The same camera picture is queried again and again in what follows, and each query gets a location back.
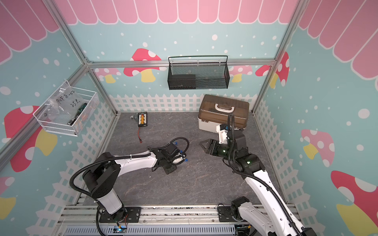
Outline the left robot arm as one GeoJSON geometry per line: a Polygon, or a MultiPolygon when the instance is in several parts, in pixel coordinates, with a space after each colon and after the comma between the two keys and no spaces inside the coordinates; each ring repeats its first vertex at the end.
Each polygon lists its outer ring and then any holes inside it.
{"type": "Polygon", "coordinates": [[[114,190],[117,178],[136,170],[147,168],[156,170],[160,167],[168,175],[185,162],[189,146],[188,139],[178,137],[164,146],[148,147],[141,153],[112,155],[104,152],[95,162],[74,173],[69,185],[73,190],[91,197],[108,214],[124,213],[126,212],[124,204],[114,190]]]}

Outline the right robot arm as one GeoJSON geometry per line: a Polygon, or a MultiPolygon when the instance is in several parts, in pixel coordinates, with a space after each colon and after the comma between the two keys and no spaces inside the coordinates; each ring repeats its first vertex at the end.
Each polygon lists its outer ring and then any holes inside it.
{"type": "Polygon", "coordinates": [[[218,126],[218,134],[219,140],[206,141],[204,151],[222,158],[233,173],[241,176],[266,210],[263,214],[246,197],[240,197],[230,206],[234,220],[247,221],[263,236],[316,235],[295,217],[272,184],[260,158],[249,152],[243,130],[236,129],[233,113],[228,115],[226,124],[218,126]]]}

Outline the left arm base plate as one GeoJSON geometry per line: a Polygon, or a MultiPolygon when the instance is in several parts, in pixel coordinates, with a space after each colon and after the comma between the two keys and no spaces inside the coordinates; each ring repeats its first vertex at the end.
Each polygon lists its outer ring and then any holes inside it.
{"type": "Polygon", "coordinates": [[[122,207],[114,214],[102,210],[99,217],[100,223],[138,223],[141,216],[141,207],[127,206],[122,207]]]}

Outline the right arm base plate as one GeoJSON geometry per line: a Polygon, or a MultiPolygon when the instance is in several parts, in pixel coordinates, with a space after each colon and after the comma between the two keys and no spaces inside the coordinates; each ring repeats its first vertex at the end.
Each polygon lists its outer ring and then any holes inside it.
{"type": "Polygon", "coordinates": [[[230,206],[220,204],[217,206],[219,222],[236,222],[233,218],[233,214],[230,206]]]}

